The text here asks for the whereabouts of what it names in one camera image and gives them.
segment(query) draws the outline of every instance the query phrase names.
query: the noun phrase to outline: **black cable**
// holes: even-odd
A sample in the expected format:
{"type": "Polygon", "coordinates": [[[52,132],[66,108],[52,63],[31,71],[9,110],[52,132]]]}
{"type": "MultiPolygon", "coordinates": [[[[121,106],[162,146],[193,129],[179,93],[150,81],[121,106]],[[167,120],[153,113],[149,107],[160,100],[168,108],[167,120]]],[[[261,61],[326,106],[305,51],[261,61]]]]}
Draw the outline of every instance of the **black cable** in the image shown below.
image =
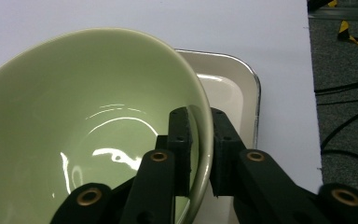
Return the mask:
{"type": "Polygon", "coordinates": [[[358,119],[358,114],[353,116],[352,118],[348,119],[347,121],[345,121],[344,123],[342,123],[341,125],[339,125],[334,131],[332,131],[322,142],[321,144],[321,150],[324,150],[324,148],[326,147],[326,145],[328,144],[328,142],[330,142],[330,140],[336,136],[337,133],[339,133],[343,128],[345,128],[346,126],[348,126],[349,124],[351,124],[352,122],[354,122],[355,120],[358,119]]]}
{"type": "Polygon", "coordinates": [[[349,152],[349,151],[344,151],[344,150],[328,149],[328,150],[323,150],[321,152],[321,155],[326,155],[326,154],[341,154],[341,155],[354,157],[355,159],[358,160],[358,154],[353,153],[353,152],[349,152]]]}
{"type": "Polygon", "coordinates": [[[343,92],[343,91],[350,91],[350,90],[357,89],[357,88],[358,88],[358,82],[355,82],[355,83],[348,84],[348,85],[315,90],[314,92],[316,93],[316,95],[327,95],[327,94],[334,94],[334,93],[339,93],[339,92],[343,92]]]}
{"type": "Polygon", "coordinates": [[[350,101],[338,101],[333,103],[323,103],[323,104],[317,104],[317,105],[342,105],[342,104],[348,104],[348,103],[356,103],[358,100],[350,100],[350,101]]]}

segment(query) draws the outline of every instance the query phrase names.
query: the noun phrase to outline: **white table surface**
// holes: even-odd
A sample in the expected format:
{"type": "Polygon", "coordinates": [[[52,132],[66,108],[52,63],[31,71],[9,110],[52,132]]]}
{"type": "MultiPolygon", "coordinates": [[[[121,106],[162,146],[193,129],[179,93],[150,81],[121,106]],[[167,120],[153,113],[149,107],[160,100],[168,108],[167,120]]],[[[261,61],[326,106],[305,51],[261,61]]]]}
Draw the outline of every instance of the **white table surface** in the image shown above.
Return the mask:
{"type": "Polygon", "coordinates": [[[257,72],[258,148],[302,188],[322,184],[307,1],[0,0],[0,66],[42,41],[91,27],[124,27],[176,49],[225,53],[257,72]]]}

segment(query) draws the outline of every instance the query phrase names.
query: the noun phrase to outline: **light green bowl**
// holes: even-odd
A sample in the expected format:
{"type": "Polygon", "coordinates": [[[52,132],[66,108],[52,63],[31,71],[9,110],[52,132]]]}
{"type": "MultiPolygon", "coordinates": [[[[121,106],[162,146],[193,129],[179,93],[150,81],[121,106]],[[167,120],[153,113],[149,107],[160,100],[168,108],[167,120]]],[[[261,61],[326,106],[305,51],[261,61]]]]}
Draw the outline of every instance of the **light green bowl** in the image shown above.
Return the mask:
{"type": "Polygon", "coordinates": [[[0,223],[49,223],[71,190],[134,177],[169,113],[186,106],[193,133],[190,223],[212,162],[204,90],[173,49],[149,35],[91,29],[50,40],[0,68],[0,223]]]}

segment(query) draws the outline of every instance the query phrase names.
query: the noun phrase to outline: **gray carpet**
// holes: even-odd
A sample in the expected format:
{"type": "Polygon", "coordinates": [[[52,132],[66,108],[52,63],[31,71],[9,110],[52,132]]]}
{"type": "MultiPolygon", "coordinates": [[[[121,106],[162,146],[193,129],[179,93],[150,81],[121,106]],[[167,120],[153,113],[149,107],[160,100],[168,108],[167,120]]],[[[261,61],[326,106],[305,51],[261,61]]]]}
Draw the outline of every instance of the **gray carpet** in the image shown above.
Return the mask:
{"type": "Polygon", "coordinates": [[[337,0],[338,7],[358,7],[358,0],[337,0]]]}
{"type": "MultiPolygon", "coordinates": [[[[344,6],[358,7],[347,1],[344,6]]],[[[310,20],[310,41],[315,89],[358,82],[358,46],[337,40],[341,21],[310,20]]],[[[349,21],[350,34],[358,36],[358,21],[349,21]]],[[[358,89],[317,96],[317,103],[358,99],[358,89]]],[[[358,114],[358,102],[339,105],[318,105],[321,142],[346,120],[358,114]]],[[[342,129],[324,150],[347,150],[358,154],[358,119],[342,129]]],[[[347,155],[322,156],[324,183],[338,182],[358,189],[358,159],[347,155]]]]}

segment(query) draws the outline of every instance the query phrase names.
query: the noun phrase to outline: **white tray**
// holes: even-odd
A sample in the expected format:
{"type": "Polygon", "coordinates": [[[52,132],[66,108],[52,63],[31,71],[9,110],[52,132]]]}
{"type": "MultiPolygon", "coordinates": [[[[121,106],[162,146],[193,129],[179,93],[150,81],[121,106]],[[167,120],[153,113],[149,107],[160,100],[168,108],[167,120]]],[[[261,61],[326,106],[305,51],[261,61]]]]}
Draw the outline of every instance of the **white tray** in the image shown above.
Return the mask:
{"type": "MultiPolygon", "coordinates": [[[[193,67],[211,107],[224,111],[247,148],[257,148],[260,83],[246,63],[232,56],[177,50],[193,67]]],[[[231,197],[215,198],[208,186],[195,224],[239,223],[231,197]]]]}

